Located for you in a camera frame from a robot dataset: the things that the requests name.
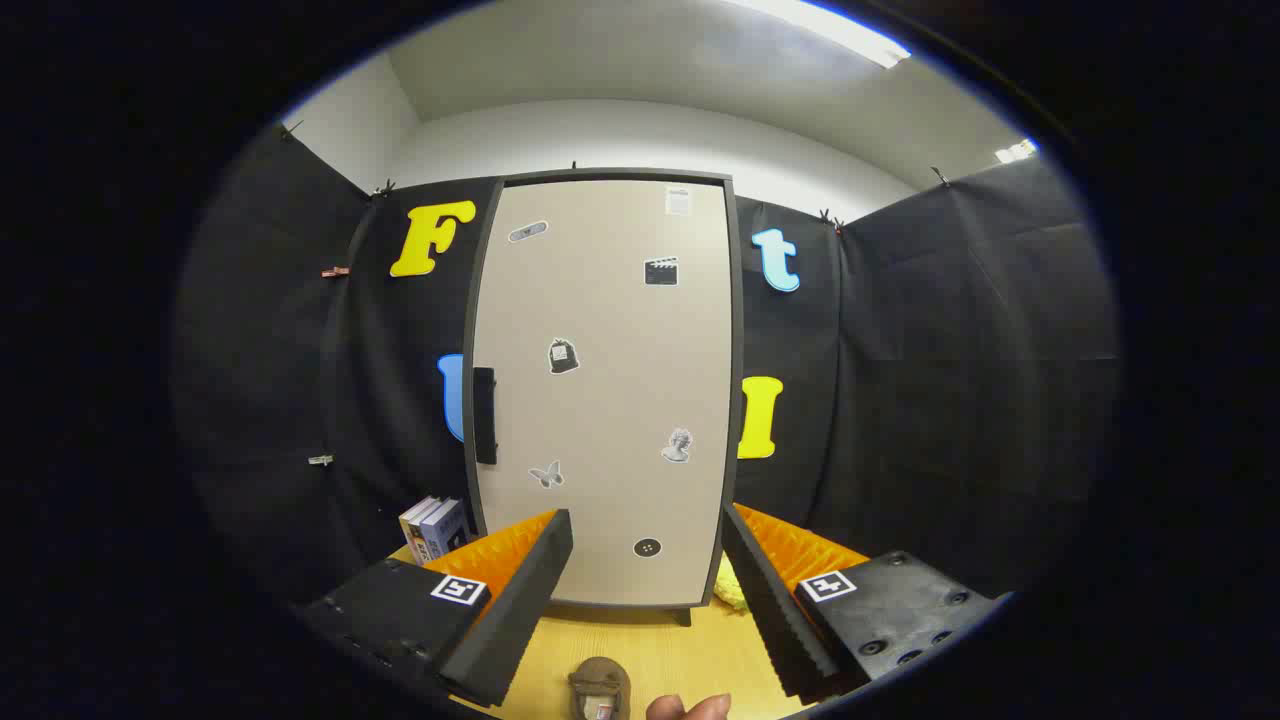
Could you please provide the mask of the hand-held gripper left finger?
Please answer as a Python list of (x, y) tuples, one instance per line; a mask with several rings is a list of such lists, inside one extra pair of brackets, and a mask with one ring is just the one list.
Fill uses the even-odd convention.
[(334, 650), (417, 700), (502, 705), (573, 550), (556, 509), (424, 565), (383, 559), (298, 611)]

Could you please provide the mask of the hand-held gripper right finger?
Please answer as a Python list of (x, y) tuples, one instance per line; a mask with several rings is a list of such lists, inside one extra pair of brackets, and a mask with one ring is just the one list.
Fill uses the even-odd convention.
[(721, 539), (783, 692), (805, 703), (920, 664), (1006, 602), (922, 559), (867, 557), (741, 503)]

